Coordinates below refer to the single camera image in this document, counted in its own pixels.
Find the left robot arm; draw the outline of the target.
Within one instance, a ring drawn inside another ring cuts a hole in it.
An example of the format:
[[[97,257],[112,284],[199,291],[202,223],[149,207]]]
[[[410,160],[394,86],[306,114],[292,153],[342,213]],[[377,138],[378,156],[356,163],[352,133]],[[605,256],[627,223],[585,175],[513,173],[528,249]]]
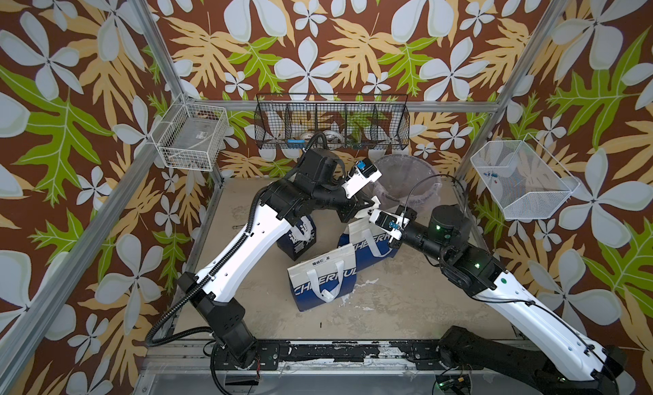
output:
[[[297,165],[255,194],[244,228],[224,250],[197,273],[182,275],[183,297],[154,324],[146,336],[146,346],[158,347],[189,335],[209,333],[240,367],[250,366],[258,342],[244,322],[244,307],[235,298],[245,277],[279,238],[314,211],[333,210],[342,223],[347,223],[372,208],[374,202],[363,189],[381,176],[369,158],[346,168],[329,148],[326,135],[318,131],[304,147]],[[158,331],[187,302],[207,326],[158,337]]]

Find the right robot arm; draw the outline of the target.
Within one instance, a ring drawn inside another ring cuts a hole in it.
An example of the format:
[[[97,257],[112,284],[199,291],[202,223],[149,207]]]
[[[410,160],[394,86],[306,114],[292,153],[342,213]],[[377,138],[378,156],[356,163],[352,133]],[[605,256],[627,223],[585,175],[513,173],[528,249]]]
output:
[[[400,206],[398,245],[435,259],[441,273],[466,296],[497,311],[536,345],[524,350],[486,340],[462,327],[440,339],[440,357],[457,367],[474,364],[520,381],[542,394],[618,394],[625,356],[572,327],[530,293],[487,250],[468,241],[471,222],[455,205],[440,205],[428,225]]]

